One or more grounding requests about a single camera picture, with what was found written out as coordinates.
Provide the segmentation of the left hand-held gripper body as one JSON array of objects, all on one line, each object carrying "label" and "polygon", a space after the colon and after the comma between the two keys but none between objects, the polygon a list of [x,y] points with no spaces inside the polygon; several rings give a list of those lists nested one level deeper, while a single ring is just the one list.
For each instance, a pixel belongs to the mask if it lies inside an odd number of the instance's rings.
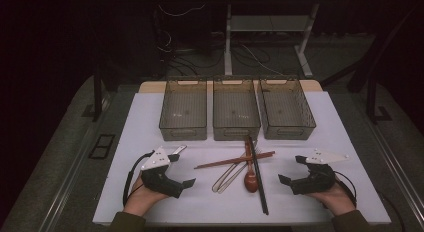
[{"label": "left hand-held gripper body", "polygon": [[144,186],[152,191],[179,198],[183,191],[182,183],[174,181],[166,175],[166,171],[172,163],[162,147],[154,150],[141,166],[141,179]]}]

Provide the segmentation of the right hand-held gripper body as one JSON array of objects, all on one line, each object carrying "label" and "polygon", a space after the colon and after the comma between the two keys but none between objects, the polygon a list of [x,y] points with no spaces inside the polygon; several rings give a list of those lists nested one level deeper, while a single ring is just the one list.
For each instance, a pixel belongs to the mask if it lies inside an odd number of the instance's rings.
[{"label": "right hand-held gripper body", "polygon": [[306,178],[292,180],[292,191],[297,194],[310,194],[330,189],[336,182],[335,172],[330,163],[346,161],[348,155],[328,151],[314,150],[307,157],[309,175]]}]

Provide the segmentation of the reddish brown wooden spoon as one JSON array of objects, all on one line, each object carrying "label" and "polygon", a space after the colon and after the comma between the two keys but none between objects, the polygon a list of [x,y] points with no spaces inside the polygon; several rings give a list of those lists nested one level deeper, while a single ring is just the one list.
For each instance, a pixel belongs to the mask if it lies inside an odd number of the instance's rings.
[{"label": "reddish brown wooden spoon", "polygon": [[[251,157],[251,144],[249,140],[245,141],[245,154],[247,157]],[[244,177],[244,185],[248,192],[255,193],[258,190],[258,182],[256,178],[256,174],[253,169],[253,163],[251,160],[246,162],[247,172]]]}]

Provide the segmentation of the translucent grey plastic bin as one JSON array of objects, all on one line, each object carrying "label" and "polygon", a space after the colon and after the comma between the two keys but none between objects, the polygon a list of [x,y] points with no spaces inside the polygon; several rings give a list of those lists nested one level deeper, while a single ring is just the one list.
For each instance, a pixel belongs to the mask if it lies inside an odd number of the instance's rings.
[{"label": "translucent grey plastic bin", "polygon": [[221,76],[213,81],[215,141],[243,141],[258,137],[261,122],[252,79]]},{"label": "translucent grey plastic bin", "polygon": [[258,100],[264,137],[268,140],[307,140],[316,128],[300,81],[262,78]]},{"label": "translucent grey plastic bin", "polygon": [[168,80],[159,129],[165,141],[207,139],[207,82]]}]

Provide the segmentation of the person's right hand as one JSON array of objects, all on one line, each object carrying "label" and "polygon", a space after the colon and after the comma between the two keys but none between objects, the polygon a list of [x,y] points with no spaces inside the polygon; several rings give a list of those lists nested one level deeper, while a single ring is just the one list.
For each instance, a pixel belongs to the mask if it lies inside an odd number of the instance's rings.
[{"label": "person's right hand", "polygon": [[326,191],[310,193],[309,197],[321,202],[334,216],[344,215],[356,209],[348,194],[337,183]]}]

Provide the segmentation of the person's left hand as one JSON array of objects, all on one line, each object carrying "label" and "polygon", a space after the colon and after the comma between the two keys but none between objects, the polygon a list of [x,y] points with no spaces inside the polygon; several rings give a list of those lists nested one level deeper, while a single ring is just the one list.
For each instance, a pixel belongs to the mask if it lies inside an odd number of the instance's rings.
[{"label": "person's left hand", "polygon": [[144,186],[140,177],[133,184],[133,188],[123,211],[139,217],[144,216],[156,203],[166,199],[167,195],[152,191]]}]

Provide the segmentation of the dark angled stand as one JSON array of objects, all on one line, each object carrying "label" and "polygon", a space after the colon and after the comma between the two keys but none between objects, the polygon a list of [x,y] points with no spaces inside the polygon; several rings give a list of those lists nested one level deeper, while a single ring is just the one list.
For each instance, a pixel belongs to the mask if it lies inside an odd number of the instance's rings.
[{"label": "dark angled stand", "polygon": [[320,82],[321,87],[324,88],[329,86],[335,81],[352,73],[352,77],[348,82],[347,88],[351,92],[360,91],[367,80],[371,77],[374,68],[383,56],[385,50],[389,47],[402,25],[407,21],[416,8],[417,6],[413,6],[399,12],[397,16],[392,15],[392,24],[380,29],[376,33],[376,37],[369,50],[358,61],[322,80]]}]

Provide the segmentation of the white metal desk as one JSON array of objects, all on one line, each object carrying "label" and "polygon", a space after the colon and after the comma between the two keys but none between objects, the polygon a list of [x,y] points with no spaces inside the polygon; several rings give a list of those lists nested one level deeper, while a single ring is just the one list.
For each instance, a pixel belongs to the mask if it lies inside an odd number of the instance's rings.
[{"label": "white metal desk", "polygon": [[231,34],[233,32],[302,32],[302,41],[294,46],[294,50],[303,72],[307,78],[312,78],[308,59],[305,56],[305,49],[312,33],[317,13],[321,2],[313,2],[310,12],[307,15],[269,15],[261,16],[235,16],[232,13],[232,2],[227,5],[225,49],[224,49],[224,69],[226,75],[232,74],[232,52]]}]

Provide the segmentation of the metal floor rail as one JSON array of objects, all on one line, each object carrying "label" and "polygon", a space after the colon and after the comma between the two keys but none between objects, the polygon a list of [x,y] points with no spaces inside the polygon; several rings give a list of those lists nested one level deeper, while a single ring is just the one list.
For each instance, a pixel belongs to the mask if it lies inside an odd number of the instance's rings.
[{"label": "metal floor rail", "polygon": [[56,224],[60,219],[62,211],[65,208],[68,198],[76,184],[82,164],[88,156],[90,146],[97,134],[97,131],[97,124],[91,124],[87,128],[84,136],[82,137],[76,156],[72,160],[70,168],[67,170],[57,193],[53,197],[53,202],[49,206],[37,232],[54,232]]},{"label": "metal floor rail", "polygon": [[369,125],[375,154],[373,182],[390,206],[395,224],[406,232],[424,232],[424,137],[409,124]]}]

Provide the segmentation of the black stand post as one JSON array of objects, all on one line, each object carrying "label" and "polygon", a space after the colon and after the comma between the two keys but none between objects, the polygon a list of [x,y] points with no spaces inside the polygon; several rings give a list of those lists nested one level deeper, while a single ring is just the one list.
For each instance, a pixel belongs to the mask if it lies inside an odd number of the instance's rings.
[{"label": "black stand post", "polygon": [[83,117],[90,117],[93,122],[96,122],[102,112],[104,111],[103,105],[106,99],[107,88],[103,81],[103,72],[97,67],[93,73],[93,103],[87,105],[82,113]]},{"label": "black stand post", "polygon": [[366,114],[370,121],[377,125],[379,121],[391,121],[392,118],[384,106],[376,106],[377,74],[369,76],[367,83]]}]

